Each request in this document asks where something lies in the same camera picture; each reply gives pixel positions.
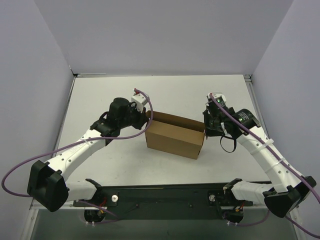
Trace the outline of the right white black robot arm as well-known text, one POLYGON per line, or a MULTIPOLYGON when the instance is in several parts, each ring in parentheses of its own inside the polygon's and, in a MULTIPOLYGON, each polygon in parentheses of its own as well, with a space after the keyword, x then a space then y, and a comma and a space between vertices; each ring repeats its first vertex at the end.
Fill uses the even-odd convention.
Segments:
POLYGON ((218 97, 206 103, 203 117, 206 137, 227 138, 242 145, 270 180, 269 184, 232 180, 223 187, 224 197, 230 203, 248 201, 265 205, 274 215, 284 218, 316 186, 312 176, 303 176, 279 153, 248 109, 234 111, 218 97))

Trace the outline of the brown cardboard box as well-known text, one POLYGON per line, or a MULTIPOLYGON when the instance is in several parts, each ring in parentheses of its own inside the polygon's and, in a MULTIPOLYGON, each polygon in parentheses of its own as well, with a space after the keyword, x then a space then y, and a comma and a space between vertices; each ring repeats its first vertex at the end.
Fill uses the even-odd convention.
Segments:
POLYGON ((145 131, 150 149, 196 160, 203 147, 205 125, 193 119, 154 111, 145 131))

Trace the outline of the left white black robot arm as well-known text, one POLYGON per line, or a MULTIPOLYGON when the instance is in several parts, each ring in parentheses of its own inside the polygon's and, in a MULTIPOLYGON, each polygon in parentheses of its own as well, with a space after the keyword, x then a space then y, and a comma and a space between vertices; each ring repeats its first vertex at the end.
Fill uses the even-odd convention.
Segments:
POLYGON ((131 100, 117 97, 89 129, 65 151, 31 166, 27 193, 50 212, 60 209, 69 201, 86 200, 90 205, 101 203, 101 186, 92 179, 70 182, 70 175, 95 152, 120 137, 122 129, 141 130, 149 122, 146 115, 148 96, 137 93, 131 100))

